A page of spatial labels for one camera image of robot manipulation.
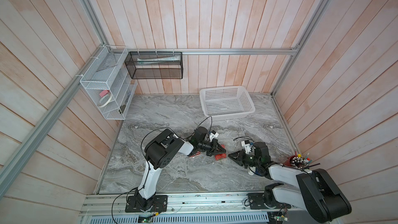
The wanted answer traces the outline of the clear plastic clamshell container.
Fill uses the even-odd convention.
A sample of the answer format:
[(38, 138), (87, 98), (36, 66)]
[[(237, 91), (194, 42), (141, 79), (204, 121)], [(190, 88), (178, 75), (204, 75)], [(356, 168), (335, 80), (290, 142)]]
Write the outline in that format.
[(203, 152), (201, 152), (201, 151), (197, 151), (196, 153), (189, 155), (189, 158), (195, 158), (197, 156), (200, 156), (202, 153)]

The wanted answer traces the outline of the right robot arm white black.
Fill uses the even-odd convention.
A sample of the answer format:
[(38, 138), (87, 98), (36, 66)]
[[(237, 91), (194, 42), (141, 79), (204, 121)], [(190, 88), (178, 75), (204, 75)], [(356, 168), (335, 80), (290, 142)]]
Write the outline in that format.
[(271, 160), (265, 143), (243, 141), (243, 149), (228, 157), (252, 174), (273, 181), (262, 194), (248, 194), (251, 209), (293, 206), (307, 211), (321, 224), (352, 212), (350, 202), (328, 172), (310, 170), (297, 155), (284, 164), (277, 163)]

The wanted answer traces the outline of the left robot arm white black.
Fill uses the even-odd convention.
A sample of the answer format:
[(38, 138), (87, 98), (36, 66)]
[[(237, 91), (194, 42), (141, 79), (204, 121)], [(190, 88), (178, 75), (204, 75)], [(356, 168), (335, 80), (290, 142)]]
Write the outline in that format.
[(173, 159), (181, 153), (188, 157), (204, 152), (212, 157), (227, 153), (218, 142), (218, 133), (197, 127), (186, 139), (178, 136), (172, 129), (164, 128), (143, 150), (146, 168), (143, 180), (135, 192), (142, 205), (151, 199), (156, 192), (160, 174)]

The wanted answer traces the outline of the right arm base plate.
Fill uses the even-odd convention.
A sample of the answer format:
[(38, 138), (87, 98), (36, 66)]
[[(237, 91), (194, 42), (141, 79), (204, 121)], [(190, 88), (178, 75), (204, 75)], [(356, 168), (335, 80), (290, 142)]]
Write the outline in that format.
[(247, 200), (244, 203), (250, 209), (290, 209), (290, 204), (278, 202), (272, 193), (248, 193)]

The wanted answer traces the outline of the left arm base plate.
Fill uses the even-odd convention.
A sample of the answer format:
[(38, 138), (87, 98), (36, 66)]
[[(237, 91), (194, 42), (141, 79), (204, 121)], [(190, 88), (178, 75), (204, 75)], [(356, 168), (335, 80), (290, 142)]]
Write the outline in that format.
[(126, 213), (161, 213), (167, 211), (168, 196), (154, 195), (144, 199), (140, 194), (129, 196), (125, 207)]

